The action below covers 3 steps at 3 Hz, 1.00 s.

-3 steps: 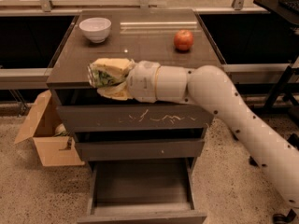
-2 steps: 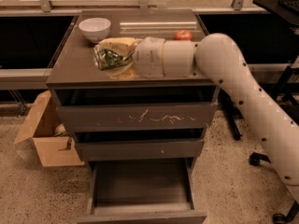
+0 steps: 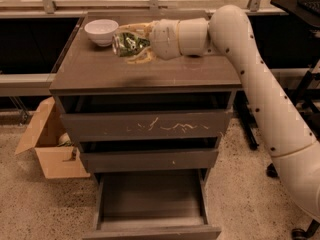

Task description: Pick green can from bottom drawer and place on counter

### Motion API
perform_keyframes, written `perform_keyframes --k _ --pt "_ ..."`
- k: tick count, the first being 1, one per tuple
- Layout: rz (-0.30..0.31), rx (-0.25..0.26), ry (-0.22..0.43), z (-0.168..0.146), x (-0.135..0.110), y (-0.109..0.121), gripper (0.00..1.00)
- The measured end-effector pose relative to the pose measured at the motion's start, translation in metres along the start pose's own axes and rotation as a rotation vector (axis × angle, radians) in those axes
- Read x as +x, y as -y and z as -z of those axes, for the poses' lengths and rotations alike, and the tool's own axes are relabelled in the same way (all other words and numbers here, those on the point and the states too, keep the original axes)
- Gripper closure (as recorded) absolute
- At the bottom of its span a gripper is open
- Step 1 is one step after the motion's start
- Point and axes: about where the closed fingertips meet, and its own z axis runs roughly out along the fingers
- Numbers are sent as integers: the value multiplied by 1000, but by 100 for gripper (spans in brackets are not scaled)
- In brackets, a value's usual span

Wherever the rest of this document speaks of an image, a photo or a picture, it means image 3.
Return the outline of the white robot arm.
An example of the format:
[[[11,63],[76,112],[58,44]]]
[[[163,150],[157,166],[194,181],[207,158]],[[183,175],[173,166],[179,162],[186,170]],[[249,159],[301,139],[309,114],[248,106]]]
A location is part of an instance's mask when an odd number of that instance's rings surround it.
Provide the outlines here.
[[[246,13],[237,6],[211,19],[160,19],[123,25],[113,51],[130,63],[157,57],[225,56],[235,68],[273,165],[293,201],[320,221],[320,142],[262,59]]]

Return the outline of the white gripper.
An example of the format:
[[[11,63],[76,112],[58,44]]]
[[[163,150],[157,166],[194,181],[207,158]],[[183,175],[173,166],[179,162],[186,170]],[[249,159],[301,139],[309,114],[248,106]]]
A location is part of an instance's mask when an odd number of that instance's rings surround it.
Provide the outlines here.
[[[139,54],[126,58],[125,61],[128,64],[144,64],[151,62],[156,56],[163,60],[180,57],[178,24],[178,20],[162,19],[147,23],[121,25],[118,32],[149,36],[152,49],[145,48]]]

